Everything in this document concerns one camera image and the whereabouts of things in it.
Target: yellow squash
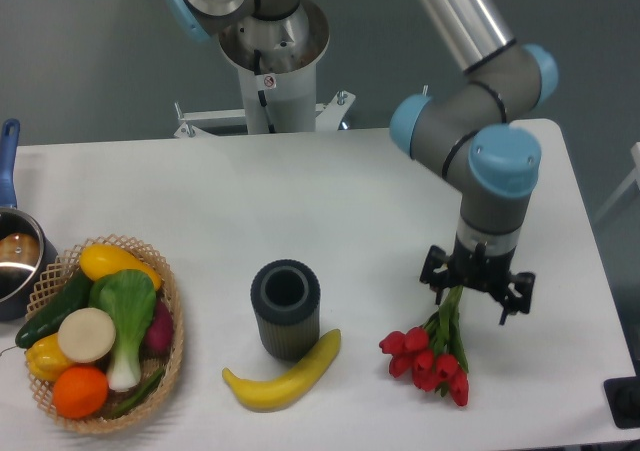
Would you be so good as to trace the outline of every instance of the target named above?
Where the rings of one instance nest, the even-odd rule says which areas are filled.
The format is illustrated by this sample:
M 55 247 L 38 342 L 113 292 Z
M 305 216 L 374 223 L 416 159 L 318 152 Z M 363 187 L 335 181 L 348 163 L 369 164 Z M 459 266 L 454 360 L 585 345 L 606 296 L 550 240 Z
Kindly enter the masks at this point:
M 80 268 L 92 281 L 98 281 L 104 276 L 115 274 L 123 269 L 137 269 L 147 273 L 156 291 L 162 286 L 162 278 L 151 266 L 118 246 L 108 244 L 87 246 L 80 254 Z
M 244 406 L 259 411 L 283 408 L 304 395 L 322 377 L 338 355 L 340 342 L 340 330 L 329 331 L 293 368 L 272 381 L 238 378 L 228 368 L 222 370 L 222 377 Z
M 29 371 L 41 381 L 56 381 L 75 363 L 58 346 L 58 333 L 42 338 L 25 353 Z

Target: cucumber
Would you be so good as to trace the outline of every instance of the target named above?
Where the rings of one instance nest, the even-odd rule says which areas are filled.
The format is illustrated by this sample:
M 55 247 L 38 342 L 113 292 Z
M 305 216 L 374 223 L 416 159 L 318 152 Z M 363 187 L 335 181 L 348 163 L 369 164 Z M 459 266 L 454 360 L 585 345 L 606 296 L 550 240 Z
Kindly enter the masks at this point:
M 64 318 L 86 308 L 93 281 L 78 269 L 64 287 L 51 298 L 16 334 L 16 346 L 29 349 L 36 341 L 58 331 Z

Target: gray wall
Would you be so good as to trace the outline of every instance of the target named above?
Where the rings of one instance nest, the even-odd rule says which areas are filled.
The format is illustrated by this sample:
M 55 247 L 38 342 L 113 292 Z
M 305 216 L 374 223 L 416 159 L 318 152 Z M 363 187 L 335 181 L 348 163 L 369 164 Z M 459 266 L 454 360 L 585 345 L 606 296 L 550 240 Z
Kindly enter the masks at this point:
M 314 1 L 332 32 L 318 99 L 355 93 L 354 127 L 387 126 L 424 84 L 441 98 L 462 84 L 417 0 Z M 562 127 L 593 215 L 631 171 L 629 149 L 640 141 L 640 0 L 495 2 L 522 42 L 544 45 L 559 63 L 557 93 L 531 117 Z M 175 100 L 185 112 L 241 107 L 215 44 L 188 41 L 162 0 L 0 0 L 0 36 L 0 119 L 21 120 L 22 144 L 169 138 Z M 640 200 L 594 232 L 631 338 Z

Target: blue pot handle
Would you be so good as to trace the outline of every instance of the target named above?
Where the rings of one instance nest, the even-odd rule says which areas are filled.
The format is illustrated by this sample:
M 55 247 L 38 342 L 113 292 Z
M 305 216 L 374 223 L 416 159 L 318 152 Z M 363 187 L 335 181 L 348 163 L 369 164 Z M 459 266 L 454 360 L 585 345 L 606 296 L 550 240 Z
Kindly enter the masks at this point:
M 17 208 L 18 200 L 13 186 L 13 168 L 20 136 L 20 121 L 7 119 L 0 136 L 0 207 Z

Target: yellow banana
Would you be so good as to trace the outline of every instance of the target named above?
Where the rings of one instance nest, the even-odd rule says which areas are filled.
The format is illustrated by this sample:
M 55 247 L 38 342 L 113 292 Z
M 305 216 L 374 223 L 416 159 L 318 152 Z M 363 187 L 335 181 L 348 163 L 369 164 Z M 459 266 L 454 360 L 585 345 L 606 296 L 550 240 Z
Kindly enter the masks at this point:
M 270 411 L 285 407 L 305 394 L 322 377 L 340 351 L 339 329 L 322 336 L 289 371 L 272 381 L 238 378 L 228 368 L 222 378 L 244 406 Z

